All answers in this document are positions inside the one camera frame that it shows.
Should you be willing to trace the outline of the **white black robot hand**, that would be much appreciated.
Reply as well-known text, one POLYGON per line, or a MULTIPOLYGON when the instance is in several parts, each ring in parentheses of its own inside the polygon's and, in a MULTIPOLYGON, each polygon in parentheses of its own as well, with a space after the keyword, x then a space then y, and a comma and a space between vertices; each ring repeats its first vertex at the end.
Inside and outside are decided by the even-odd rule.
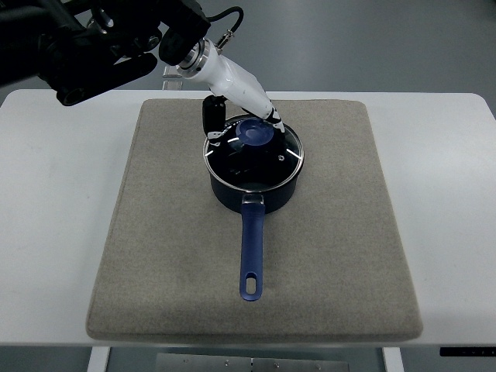
POLYGON ((200 40, 177 65, 179 74, 205 83, 215 97, 223 97, 245 112, 285 131, 284 123, 254 75, 224 57, 207 39, 200 40))

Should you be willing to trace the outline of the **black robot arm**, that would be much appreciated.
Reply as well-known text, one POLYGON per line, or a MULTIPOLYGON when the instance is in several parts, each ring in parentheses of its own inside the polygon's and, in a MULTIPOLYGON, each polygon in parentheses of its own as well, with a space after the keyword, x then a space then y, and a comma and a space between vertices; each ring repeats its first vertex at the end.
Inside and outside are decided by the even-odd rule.
POLYGON ((37 76, 76 105, 179 64, 210 25, 196 1, 3 1, 1 84, 37 76))

